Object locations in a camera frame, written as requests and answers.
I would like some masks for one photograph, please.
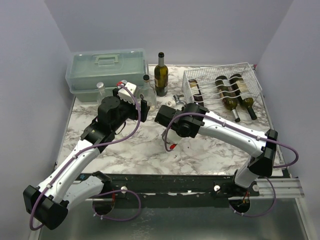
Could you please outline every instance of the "marble table top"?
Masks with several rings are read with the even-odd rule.
[[[154,79],[154,65],[149,66],[150,79]],[[158,108],[174,94],[182,94],[182,79],[185,70],[191,66],[168,66],[168,93],[165,97],[157,97]],[[80,102],[75,99],[62,148],[58,157],[59,166],[70,154],[84,129],[97,115],[96,102]],[[266,132],[270,128],[266,109],[261,97],[253,106],[258,117],[251,120],[245,109],[237,107],[242,126]],[[210,109],[228,120],[232,114],[224,109]],[[101,171],[106,174],[163,174],[163,175],[233,175],[248,159],[248,154],[228,143],[206,136],[185,138],[174,151],[166,152],[161,134],[164,127],[155,123],[157,110],[148,115],[147,121],[141,123],[137,132],[128,140],[109,145],[101,155],[93,160],[83,173]],[[121,139],[131,133],[136,122],[128,120],[123,131],[116,136]],[[278,165],[280,154],[275,158]],[[273,176],[282,176],[281,169],[274,169]]]

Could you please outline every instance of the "wire rack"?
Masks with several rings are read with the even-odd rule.
[[[223,84],[228,87],[228,91],[231,95],[231,98],[236,98],[235,91],[231,88],[233,84],[230,84],[229,79],[234,74],[240,74],[243,78],[245,89],[240,93],[242,97],[251,97],[253,100],[260,95],[262,88],[254,74],[249,63],[237,63],[231,65],[222,65],[215,67],[206,67],[206,68],[197,68],[193,70],[187,70],[183,73],[182,80],[182,90],[185,96],[187,103],[201,103],[203,102],[204,106],[207,105],[216,105],[214,108],[223,108],[222,99],[226,97],[221,97],[221,92],[218,92],[218,86],[215,84],[215,80],[219,76],[226,76],[228,79],[223,80]],[[201,92],[203,101],[196,101],[191,87],[190,80],[196,80]]]

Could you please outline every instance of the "purple cable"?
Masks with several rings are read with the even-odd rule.
[[[213,118],[213,117],[211,117],[211,116],[208,116],[208,115],[205,115],[205,114],[201,114],[201,113],[195,113],[195,112],[185,112],[185,113],[181,113],[180,115],[175,116],[175,117],[171,120],[171,122],[168,124],[168,127],[166,128],[165,134],[164,134],[164,147],[165,147],[165,150],[166,150],[167,152],[171,152],[171,151],[172,151],[172,149],[168,149],[168,146],[167,146],[167,144],[166,144],[166,143],[167,143],[167,137],[168,137],[168,131],[169,131],[169,129],[171,128],[171,126],[172,126],[172,124],[174,123],[175,120],[177,120],[177,119],[179,119],[179,118],[181,118],[181,117],[184,117],[184,116],[198,116],[198,117],[203,117],[203,118],[209,119],[209,120],[214,121],[214,122],[216,122],[216,123],[218,123],[218,124],[221,124],[221,125],[224,123],[223,121],[220,121],[220,120],[218,120],[218,119],[215,119],[215,118]],[[242,129],[238,129],[237,127],[232,126],[232,125],[230,125],[230,124],[225,123],[224,126],[227,126],[228,128],[231,128],[231,129],[233,129],[233,130],[235,130],[235,131],[237,131],[237,132],[239,132],[239,133],[241,133],[241,134],[247,135],[247,136],[249,136],[249,137],[251,137],[251,138],[255,138],[255,139],[257,138],[256,135],[254,135],[254,134],[252,134],[252,133],[249,133],[249,132],[246,132],[246,131],[244,131],[244,130],[242,130]],[[273,166],[274,169],[289,167],[289,166],[295,164],[295,163],[298,161],[298,159],[299,159],[299,154],[298,154],[297,150],[295,150],[293,147],[291,147],[291,146],[289,146],[289,145],[287,145],[287,144],[284,144],[284,143],[281,143],[281,142],[272,140],[272,139],[268,139],[268,138],[266,138],[266,137],[260,137],[260,139],[261,139],[261,140],[264,140],[264,141],[266,141],[266,142],[272,143],[272,144],[278,144],[278,145],[280,145],[280,146],[282,146],[282,147],[284,147],[284,148],[286,148],[286,149],[289,149],[289,150],[293,151],[294,154],[295,154],[295,159],[294,159],[292,162],[290,162],[290,163],[288,163],[288,164],[284,164],[284,165]]]
[[[138,196],[138,194],[136,194],[134,191],[131,191],[131,190],[114,190],[114,191],[108,191],[108,192],[104,192],[104,193],[101,193],[101,194],[98,194],[98,195],[95,195],[94,197],[101,197],[101,196],[104,196],[104,195],[108,195],[108,194],[113,194],[113,193],[119,193],[119,192],[128,192],[128,193],[131,193],[133,194],[136,199],[138,199],[138,211],[135,213],[135,215],[133,215],[132,217],[129,217],[129,218],[113,218],[113,217],[109,217],[109,216],[105,216],[105,215],[99,215],[97,214],[97,211],[95,209],[95,206],[92,206],[93,208],[93,211],[94,211],[94,214],[97,215],[98,217],[102,217],[104,219],[108,219],[108,220],[112,220],[112,221],[117,221],[117,222],[127,222],[127,221],[130,221],[132,219],[135,219],[137,216],[139,216],[140,212],[141,212],[141,200],[140,200],[140,197]]]
[[[235,214],[238,214],[238,215],[240,215],[240,216],[247,217],[247,218],[257,218],[257,217],[262,217],[262,216],[270,213],[270,212],[272,211],[272,209],[274,209],[274,207],[275,207],[275,205],[276,205],[276,202],[277,202],[276,190],[275,190],[275,187],[274,187],[274,185],[272,184],[272,182],[269,180],[269,178],[267,178],[267,177],[264,177],[264,178],[270,183],[271,188],[272,188],[272,191],[273,191],[273,202],[272,202],[271,207],[270,207],[267,211],[265,211],[265,212],[263,212],[263,213],[256,214],[256,215],[249,215],[249,214],[244,214],[244,213],[241,213],[241,212],[236,211],[236,210],[229,204],[229,207],[233,210],[233,212],[234,212]]]
[[[140,122],[141,122],[141,112],[140,112],[140,106],[139,106],[139,103],[137,101],[137,99],[135,98],[135,96],[128,90],[128,88],[126,88],[125,86],[123,85],[119,85],[119,87],[123,88],[124,90],[126,90],[129,95],[131,96],[131,98],[133,99],[134,101],[134,104],[136,106],[136,109],[137,109],[137,112],[138,112],[138,120],[137,120],[137,123],[136,123],[136,126],[134,128],[134,130],[128,135],[128,136],[125,136],[124,138],[122,139],[119,139],[119,140],[116,140],[116,141],[111,141],[111,142],[105,142],[105,143],[100,143],[100,144],[96,144],[96,145],[92,145],[92,146],[88,146],[82,150],[80,150],[78,153],[76,153],[74,156],[75,157],[78,157],[79,155],[81,155],[82,153],[88,151],[89,149],[94,149],[94,148],[98,148],[98,147],[103,147],[103,146],[108,146],[108,145],[111,145],[111,144],[117,144],[117,143],[120,143],[124,140],[127,140],[128,138],[130,138],[133,134],[136,133],[136,131],[138,130],[139,128],[139,125],[140,125]],[[48,185],[51,185],[58,179],[58,177],[64,172],[64,170],[66,170],[66,168],[71,164],[71,162],[73,162],[73,160],[75,160],[73,157],[70,158],[70,160],[61,168],[61,170],[55,175],[55,177],[49,182]],[[34,227],[33,225],[33,220],[34,220],[34,216],[35,216],[35,212],[36,212],[36,209],[38,207],[38,204],[41,200],[41,198],[45,195],[45,193],[47,192],[48,190],[48,187],[45,187],[43,189],[43,191],[40,193],[39,197],[36,199],[34,205],[33,205],[33,208],[31,210],[31,214],[30,214],[30,220],[29,220],[29,227],[32,231],[36,231],[36,230],[39,230],[40,228],[43,227],[43,224],[37,226],[37,227]]]

